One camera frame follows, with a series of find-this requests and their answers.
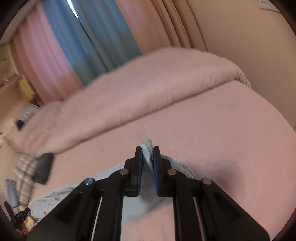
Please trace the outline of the pink bed sheet mattress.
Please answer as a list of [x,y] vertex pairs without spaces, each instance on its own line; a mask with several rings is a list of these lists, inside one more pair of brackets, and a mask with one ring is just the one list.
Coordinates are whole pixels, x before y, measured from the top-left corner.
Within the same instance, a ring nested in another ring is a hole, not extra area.
[[147,139],[210,178],[273,240],[295,221],[295,131],[267,100],[234,81],[59,154],[34,197],[124,162]]

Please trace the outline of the black rolled garment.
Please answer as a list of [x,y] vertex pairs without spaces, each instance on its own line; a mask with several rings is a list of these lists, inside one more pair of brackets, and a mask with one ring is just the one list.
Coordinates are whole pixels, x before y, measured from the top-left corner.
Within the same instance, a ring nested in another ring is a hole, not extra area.
[[44,153],[42,156],[37,158],[37,166],[33,174],[33,182],[37,184],[45,185],[48,181],[54,155],[52,153]]

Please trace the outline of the yellow tassel hanging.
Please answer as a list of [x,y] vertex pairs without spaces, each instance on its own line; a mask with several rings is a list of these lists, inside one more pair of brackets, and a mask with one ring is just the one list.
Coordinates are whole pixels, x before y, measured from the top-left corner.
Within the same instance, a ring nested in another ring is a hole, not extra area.
[[36,92],[31,87],[27,78],[25,78],[24,76],[21,76],[20,79],[18,80],[18,88],[24,102],[30,103],[34,100],[36,96]]

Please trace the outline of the light blue pants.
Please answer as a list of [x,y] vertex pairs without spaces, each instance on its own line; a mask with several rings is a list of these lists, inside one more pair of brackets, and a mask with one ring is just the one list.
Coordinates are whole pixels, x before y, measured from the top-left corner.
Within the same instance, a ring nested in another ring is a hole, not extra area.
[[[161,203],[166,202],[165,198],[157,197],[154,183],[154,170],[152,166],[152,140],[148,139],[141,144],[144,156],[142,168],[141,189],[138,197],[125,197],[123,202],[122,221],[135,220],[151,212]],[[50,213],[65,197],[67,197],[80,182],[57,188],[50,193],[35,198],[29,203],[31,217],[39,223]]]

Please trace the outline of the plaid shirt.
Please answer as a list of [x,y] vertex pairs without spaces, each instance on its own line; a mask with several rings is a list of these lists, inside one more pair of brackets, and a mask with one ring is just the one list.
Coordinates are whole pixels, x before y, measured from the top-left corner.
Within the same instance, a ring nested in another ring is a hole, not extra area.
[[33,176],[37,159],[21,154],[13,169],[12,178],[6,179],[6,201],[12,208],[23,208],[29,204],[34,191]]

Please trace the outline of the pink curtain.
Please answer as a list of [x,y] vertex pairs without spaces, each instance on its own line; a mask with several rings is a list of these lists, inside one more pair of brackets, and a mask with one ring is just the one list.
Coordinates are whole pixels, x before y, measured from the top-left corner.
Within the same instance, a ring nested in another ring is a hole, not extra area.
[[[38,1],[13,37],[16,60],[41,101],[64,100],[85,85],[71,67]],[[206,50],[188,1],[115,1],[141,55],[164,47]]]

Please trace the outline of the white power strip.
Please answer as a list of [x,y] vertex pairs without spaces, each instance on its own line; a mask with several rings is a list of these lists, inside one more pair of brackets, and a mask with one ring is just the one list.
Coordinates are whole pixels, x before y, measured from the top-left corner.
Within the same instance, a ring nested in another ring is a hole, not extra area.
[[259,0],[258,2],[259,2],[261,9],[280,13],[280,11],[277,9],[277,7],[269,0]]

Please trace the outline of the pink folded duvet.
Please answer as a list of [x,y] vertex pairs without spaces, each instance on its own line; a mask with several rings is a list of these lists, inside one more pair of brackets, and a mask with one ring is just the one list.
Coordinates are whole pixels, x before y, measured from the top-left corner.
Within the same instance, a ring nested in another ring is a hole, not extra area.
[[231,81],[250,86],[233,62],[212,53],[164,48],[105,73],[65,101],[43,106],[4,139],[18,152],[58,154],[94,136]]

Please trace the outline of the blue curtain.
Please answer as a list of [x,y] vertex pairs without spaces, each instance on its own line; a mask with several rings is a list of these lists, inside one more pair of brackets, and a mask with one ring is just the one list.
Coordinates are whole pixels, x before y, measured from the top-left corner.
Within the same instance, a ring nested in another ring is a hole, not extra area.
[[41,4],[83,85],[141,55],[115,1],[42,1]]

